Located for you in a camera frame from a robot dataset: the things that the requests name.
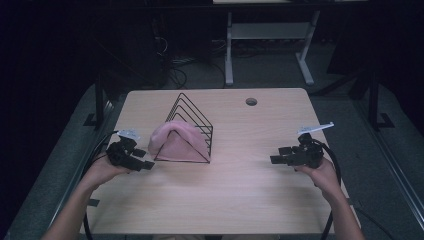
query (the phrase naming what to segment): pink cloth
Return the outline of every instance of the pink cloth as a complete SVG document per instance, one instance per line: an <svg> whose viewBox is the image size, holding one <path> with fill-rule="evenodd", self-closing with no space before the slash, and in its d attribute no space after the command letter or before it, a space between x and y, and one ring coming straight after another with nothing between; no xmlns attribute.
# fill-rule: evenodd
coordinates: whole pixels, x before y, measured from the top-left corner
<svg viewBox="0 0 424 240"><path fill-rule="evenodd" d="M156 128L150 136L148 150L154 158L160 160L210 161L208 146L200 130L184 121L174 120Z"/></svg>

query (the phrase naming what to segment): hand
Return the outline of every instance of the hand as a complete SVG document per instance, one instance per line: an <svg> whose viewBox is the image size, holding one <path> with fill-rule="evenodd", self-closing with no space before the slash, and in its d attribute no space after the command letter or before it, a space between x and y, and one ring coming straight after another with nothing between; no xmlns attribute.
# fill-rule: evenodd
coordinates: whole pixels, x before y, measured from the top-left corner
<svg viewBox="0 0 424 240"><path fill-rule="evenodd" d="M100 185L112 180L119 174L132 172L132 170L124 167L113 166L106 153L101 153L94 159L97 160L93 163L90 169L88 169L87 173L81 180L81 183L85 184L85 186L89 189L95 190Z"/></svg>
<svg viewBox="0 0 424 240"><path fill-rule="evenodd" d="M294 169L306 173L315 185L321 189L322 195L327 201L331 201L335 196L344 195L337 180L336 171L333 163L326 158L322 158L318 168L308 166L295 166Z"/></svg>

